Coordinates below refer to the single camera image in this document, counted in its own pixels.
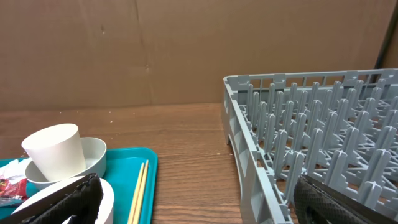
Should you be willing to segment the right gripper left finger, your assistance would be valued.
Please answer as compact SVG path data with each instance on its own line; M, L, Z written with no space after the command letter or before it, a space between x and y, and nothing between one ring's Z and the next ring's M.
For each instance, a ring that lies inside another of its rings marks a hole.
M98 174L92 173L9 215L1 223L94 223L103 189Z

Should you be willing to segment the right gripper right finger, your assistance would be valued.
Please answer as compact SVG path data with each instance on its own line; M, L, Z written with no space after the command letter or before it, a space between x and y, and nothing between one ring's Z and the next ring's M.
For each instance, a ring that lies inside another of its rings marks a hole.
M308 175L297 180L294 206L300 224L397 224Z

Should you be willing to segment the small white plate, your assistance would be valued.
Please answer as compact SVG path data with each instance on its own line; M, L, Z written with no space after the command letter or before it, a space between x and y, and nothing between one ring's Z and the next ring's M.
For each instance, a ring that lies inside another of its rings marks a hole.
M36 201L39 201L40 199L60 190L62 187L65 187L80 178L81 176L62 180L38 191L36 194L34 194L24 203L22 203L19 207L17 207L12 214L18 212L19 210L22 210L23 208L28 207L29 205L32 205ZM103 198L99 206L99 212L95 224L113 224L114 191L111 185L106 180L100 178L100 182L103 190Z

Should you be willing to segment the red snack wrapper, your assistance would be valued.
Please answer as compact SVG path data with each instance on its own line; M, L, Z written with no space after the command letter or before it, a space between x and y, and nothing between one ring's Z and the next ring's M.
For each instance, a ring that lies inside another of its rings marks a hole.
M26 177L9 177L1 176L1 206L11 207L17 206L25 202L29 196L27 195L27 178Z

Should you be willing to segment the white napkin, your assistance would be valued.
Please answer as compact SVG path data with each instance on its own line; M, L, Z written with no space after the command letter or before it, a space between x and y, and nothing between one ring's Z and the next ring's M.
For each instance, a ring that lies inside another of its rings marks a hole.
M31 161L31 158L23 159L21 161L14 159L7 165L2 166L1 179L6 179L13 184L25 179L25 170Z

